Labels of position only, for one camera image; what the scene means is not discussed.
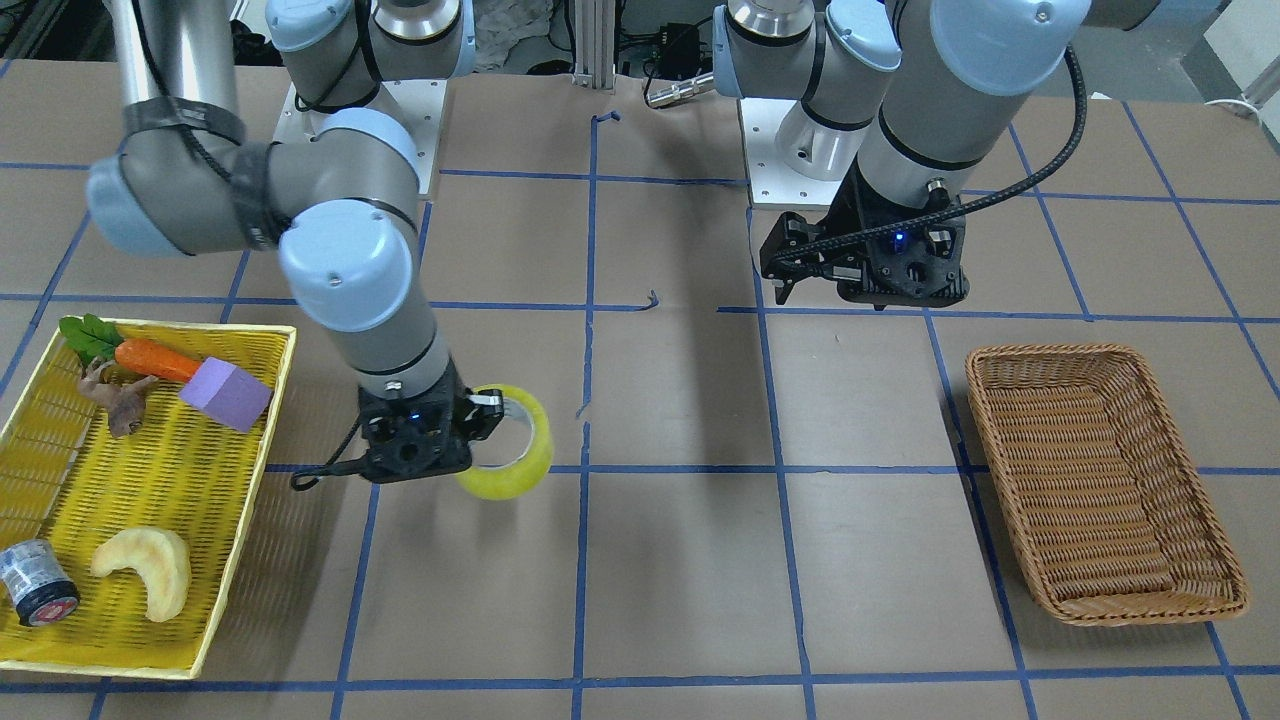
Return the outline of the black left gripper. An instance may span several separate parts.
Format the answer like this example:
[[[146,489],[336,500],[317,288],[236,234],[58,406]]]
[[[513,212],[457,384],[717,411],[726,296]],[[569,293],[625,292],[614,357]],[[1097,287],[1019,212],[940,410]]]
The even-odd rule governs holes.
[[[795,211],[782,213],[760,247],[762,278],[785,305],[795,286],[809,278],[836,282],[837,295],[874,307],[948,307],[961,302],[970,283],[961,266],[965,217],[888,234],[851,246],[842,234],[890,225],[956,206],[943,181],[925,184],[925,205],[890,201],[864,179],[846,179],[828,211],[828,236]],[[823,263],[820,255],[828,255]],[[783,260],[780,256],[800,256]]]

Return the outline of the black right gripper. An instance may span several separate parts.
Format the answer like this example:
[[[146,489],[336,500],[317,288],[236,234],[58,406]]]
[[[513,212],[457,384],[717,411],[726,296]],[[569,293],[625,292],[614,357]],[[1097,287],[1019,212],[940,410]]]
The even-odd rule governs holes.
[[[358,474],[392,483],[454,474],[471,466],[471,442],[488,439],[506,419],[500,389],[475,389],[453,363],[428,391],[378,397],[358,391],[360,434],[367,445]]]

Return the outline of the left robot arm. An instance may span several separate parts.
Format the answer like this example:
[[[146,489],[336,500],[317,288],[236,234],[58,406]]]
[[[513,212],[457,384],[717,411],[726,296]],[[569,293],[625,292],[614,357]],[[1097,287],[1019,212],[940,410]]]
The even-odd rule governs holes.
[[[1088,1],[727,1],[713,24],[716,88],[791,100],[805,131],[860,143],[826,215],[783,213],[758,269],[785,304],[810,278],[850,304],[948,307],[969,293],[966,217],[1051,177],[1079,146],[1088,92],[1071,40]],[[960,193],[1030,94],[1066,67],[1075,115],[1041,169]]]

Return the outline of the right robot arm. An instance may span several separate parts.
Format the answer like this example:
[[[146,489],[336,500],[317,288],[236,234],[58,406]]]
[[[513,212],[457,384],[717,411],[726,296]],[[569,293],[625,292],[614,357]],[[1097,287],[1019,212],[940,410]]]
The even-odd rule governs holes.
[[[269,38],[319,118],[311,140],[253,142],[238,110],[225,1],[111,1],[124,136],[90,168],[92,220],[124,252],[274,251],[293,300],[358,382],[360,459],[317,469],[374,483],[472,475],[504,416],[460,377],[412,242],[422,173],[387,82],[474,67],[468,1],[270,1]]]

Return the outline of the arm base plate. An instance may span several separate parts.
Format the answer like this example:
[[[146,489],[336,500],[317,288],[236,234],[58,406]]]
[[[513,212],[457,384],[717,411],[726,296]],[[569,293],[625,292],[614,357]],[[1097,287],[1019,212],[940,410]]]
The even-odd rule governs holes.
[[[751,205],[813,211],[831,205],[870,128],[836,129],[799,101],[745,97],[739,104]]]
[[[372,110],[396,119],[408,132],[413,142],[412,159],[419,177],[419,197],[424,201],[433,197],[447,90],[448,82],[444,79],[393,79],[383,83],[369,104]],[[291,86],[271,136],[276,142],[310,142],[332,118],[320,111],[303,111],[296,100],[296,87]]]

